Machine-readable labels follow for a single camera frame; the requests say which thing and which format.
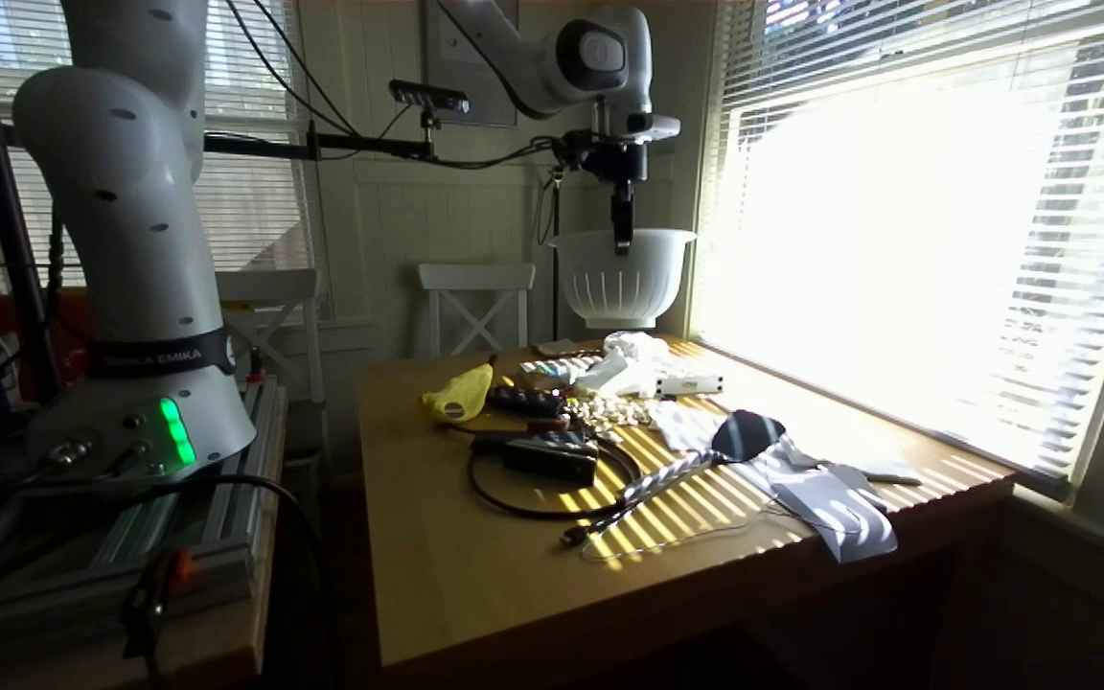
green light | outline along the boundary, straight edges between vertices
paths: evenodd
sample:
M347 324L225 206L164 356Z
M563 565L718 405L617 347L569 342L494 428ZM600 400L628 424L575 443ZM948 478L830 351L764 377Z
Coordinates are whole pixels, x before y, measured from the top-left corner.
M172 441L178 462L197 462L198 451L197 451L192 434L187 434L180 405L172 400L163 400L163 418L164 418L164 434Z
M180 462L197 462L197 443L187 443L187 441L178 443L178 461L180 461Z
M180 424L180 405L178 405L172 400L163 400L163 418L164 418L169 424Z

black cable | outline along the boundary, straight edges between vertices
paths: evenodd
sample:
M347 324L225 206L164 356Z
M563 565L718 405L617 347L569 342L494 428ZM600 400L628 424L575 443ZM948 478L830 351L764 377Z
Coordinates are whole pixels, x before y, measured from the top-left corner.
M551 175L546 180L536 194L536 245L551 245L551 342L561 342L561 184L569 163L551 163Z
M232 14L235 14L235 22L243 27L248 51L252 51L258 61L272 74L272 82L289 91L289 100L297 100L299 108L308 108L308 115L321 120L325 125L356 137L356 131L340 125L338 120L331 120L325 112L320 112L310 100L303 100L303 94L281 75L281 70L272 64L272 57L258 46L258 38L252 38L247 14L239 11L239 5L225 0L225 9L232 9Z
M494 506L494 508L502 508L502 515L515 515L515 519L527 519L527 521L580 521L580 526L571 526L571 529L563 534L561 545L583 545L587 534L600 534L600 529L615 526L617 519L625 519L625 515L638 506L638 503L633 503L633 487L642 483L642 469L633 462L633 457L628 457L625 448L617 448L617 443L611 443L611 441L600 441L600 451L591 451L591 457L615 462L615 469L625 476L625 492L623 492L611 506L600 506L600 508L533 508L533 506L515 506L515 503L491 496L491 492L478 483L478 461L482 461L482 451L473 451L473 457L467 457L467 483L473 483L473 492L477 492L486 506Z
M321 577L321 614L325 614L325 643L331 643L331 675L334 675L334 687L347 687L347 659L340 659L340 630L338 630L338 599L334 599L334 577L331 577L331 560L325 560L325 549L321 549L321 535L310 521L310 515L299 506L299 498L272 483L272 478L261 478L261 476L214 476L220 462L180 478L180 483L156 483L156 487L145 487L117 506L105 506L105 508L91 508L91 519L83 521L74 521L74 529L62 529L59 535L42 542L37 549L30 552L17 552L12 560L0 565L0 577L8 577L12 571L59 552L62 545L76 542L87 526L105 526L110 521L117 515L132 508L132 506L142 506L142 503L152 503L152 498L164 498L164 496L192 496L192 492L210 492L210 487L225 487L225 483L239 483L239 487L265 487L272 492L297 519L299 519L299 529L308 534L310 542L310 552L316 552L316 567L320 567L320 577Z
M316 75L316 70L308 64L308 57L297 51L297 43L289 38L289 31L278 22L278 14L272 14L261 0L252 0L252 9L272 22L272 31L278 31L281 43L289 46L290 61L297 61L299 74L310 82L310 89L325 100L325 108L338 115L338 121L356 134L354 120L325 94L321 82Z
M145 666L145 687L151 687L151 690L164 690L164 671L163 671L156 650L145 650L145 654L142 654L142 666Z
M528 137L522 148L511 148L502 156L486 156L486 161L445 161L445 156L425 156L422 163L436 163L436 169L494 169L494 163L505 163L505 161L519 161L519 156L533 156L533 153L546 153L551 148L557 137Z
M45 285L45 331L62 301L62 218L49 212L49 285Z
M402 102L402 108L393 115L393 121L382 125L382 134L375 134L375 137L387 137L408 112L409 112L409 102Z

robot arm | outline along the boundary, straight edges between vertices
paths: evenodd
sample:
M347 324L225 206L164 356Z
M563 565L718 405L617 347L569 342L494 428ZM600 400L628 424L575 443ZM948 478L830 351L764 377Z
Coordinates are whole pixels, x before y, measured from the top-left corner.
M252 420L198 225L207 0L67 0L74 64L30 75L17 131L91 294L91 379L30 420L76 470L187 476Z
M557 156L615 184L615 240L625 253L633 240L633 184L649 180L649 147L679 134L679 120L652 115L649 18L638 9L617 9L563 22L550 43L527 43L494 0L436 5L527 115L546 120L571 102L596 102L596 131L569 134Z

window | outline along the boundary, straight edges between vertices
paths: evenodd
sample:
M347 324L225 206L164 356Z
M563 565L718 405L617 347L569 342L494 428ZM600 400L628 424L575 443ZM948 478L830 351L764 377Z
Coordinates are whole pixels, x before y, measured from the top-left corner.
M1104 409L1104 0L732 0L690 331L1065 487Z
M289 54L272 22L239 5L270 61L289 74ZM281 27L290 0L265 5ZM68 64L68 38L59 0L0 0L0 108L12 120L17 89L37 74ZM225 0L207 5L207 131L289 142L299 131L283 89L247 43ZM12 172L37 266L49 266L49 186L27 148L12 148ZM303 169L283 156L207 153L197 184L203 235L220 271L308 268ZM67 245L67 285L80 285L76 253Z

yellow object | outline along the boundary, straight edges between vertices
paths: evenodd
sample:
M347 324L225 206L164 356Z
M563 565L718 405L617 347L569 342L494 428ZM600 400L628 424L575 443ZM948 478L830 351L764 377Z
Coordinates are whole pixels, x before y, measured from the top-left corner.
M431 409L433 420L478 418L486 405L491 379L494 379L494 369L477 365L477 369L453 377L445 387L425 390L422 405Z

